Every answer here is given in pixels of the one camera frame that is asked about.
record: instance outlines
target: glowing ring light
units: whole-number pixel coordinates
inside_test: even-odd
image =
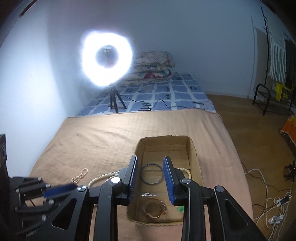
[[[100,66],[97,51],[106,45],[118,51],[118,61],[112,68]],[[82,51],[82,68],[87,77],[98,86],[107,86],[121,78],[131,65],[132,51],[128,41],[117,34],[91,32],[85,39]]]

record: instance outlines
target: wooden floor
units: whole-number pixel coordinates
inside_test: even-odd
[[[291,181],[287,181],[283,174],[284,166],[292,163],[295,159],[296,147],[290,144],[289,138],[284,138],[279,130],[285,124],[288,116],[269,114],[262,116],[261,111],[252,105],[251,100],[231,97],[208,95],[214,103],[217,113],[222,116],[232,141],[236,147],[239,158],[248,170],[258,168],[262,171],[266,183],[275,186],[278,190],[290,189]],[[251,172],[254,176],[260,176],[258,172]],[[266,189],[259,178],[246,175],[253,204],[265,205]],[[287,191],[278,192],[268,187],[268,197],[276,196],[282,198]],[[258,217],[263,209],[253,206],[254,217]],[[279,208],[274,208],[267,215],[268,218],[277,216]],[[286,230],[296,218],[296,197],[291,199],[284,231],[279,240],[284,236]],[[265,218],[258,222],[259,229],[268,238],[272,229],[265,225]]]

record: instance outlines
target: orange fringed fabric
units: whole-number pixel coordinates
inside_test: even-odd
[[[281,132],[287,133],[291,141],[296,145],[296,115],[292,115],[288,118]]]

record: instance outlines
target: beige cloth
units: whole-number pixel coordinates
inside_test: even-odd
[[[57,185],[69,183],[88,168],[89,173],[79,183],[87,185],[97,176],[126,167],[139,139],[166,135],[189,136],[204,185],[224,186],[253,218],[244,171],[221,117],[198,109],[67,118],[36,162],[31,176],[42,176]],[[209,240],[208,224],[206,228]],[[119,240],[181,240],[181,232],[181,226],[135,224],[127,220],[126,207],[118,207]]]

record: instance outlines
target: open cardboard box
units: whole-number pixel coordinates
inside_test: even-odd
[[[155,177],[151,177],[151,180],[159,180],[162,176],[161,172],[142,172],[142,167],[149,163],[156,163],[162,167],[164,157],[169,156],[175,168],[190,169],[192,180],[203,186],[200,165],[191,138],[188,136],[145,137],[139,141],[135,155],[138,157],[139,168],[134,198],[127,208],[128,219],[151,225],[175,225],[182,222],[183,213],[179,212],[177,207],[174,207],[168,199],[165,179],[163,178],[158,184],[148,185],[141,180],[141,175],[142,178],[149,178],[147,175],[154,175]],[[158,216],[161,210],[157,205],[159,202],[147,199],[147,196],[143,196],[144,193],[155,194],[155,198],[163,200],[167,208],[166,214],[155,220],[147,218],[142,209],[143,205],[146,206],[147,204],[145,202],[149,202],[145,208],[153,216]]]

